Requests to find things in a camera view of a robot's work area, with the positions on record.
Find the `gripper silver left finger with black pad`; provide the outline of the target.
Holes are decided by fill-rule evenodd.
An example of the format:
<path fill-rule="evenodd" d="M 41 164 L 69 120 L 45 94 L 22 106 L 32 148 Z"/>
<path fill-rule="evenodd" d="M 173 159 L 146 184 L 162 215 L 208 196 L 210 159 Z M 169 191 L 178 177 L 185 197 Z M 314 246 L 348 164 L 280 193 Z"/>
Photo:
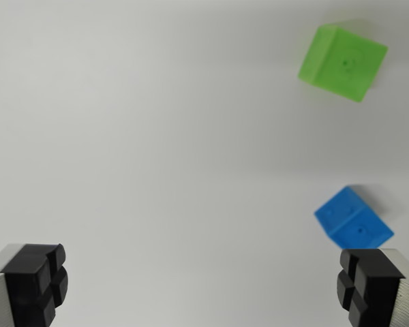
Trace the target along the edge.
<path fill-rule="evenodd" d="M 61 244 L 8 244 L 0 251 L 0 327 L 47 327 L 66 297 Z"/>

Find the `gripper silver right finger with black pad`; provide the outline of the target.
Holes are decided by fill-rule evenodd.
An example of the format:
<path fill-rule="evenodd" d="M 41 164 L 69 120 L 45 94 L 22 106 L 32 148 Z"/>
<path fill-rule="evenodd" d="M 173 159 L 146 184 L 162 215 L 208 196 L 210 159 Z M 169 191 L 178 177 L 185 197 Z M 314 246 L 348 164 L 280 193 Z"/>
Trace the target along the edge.
<path fill-rule="evenodd" d="M 409 327 L 409 261 L 396 249 L 344 249 L 337 297 L 352 326 Z"/>

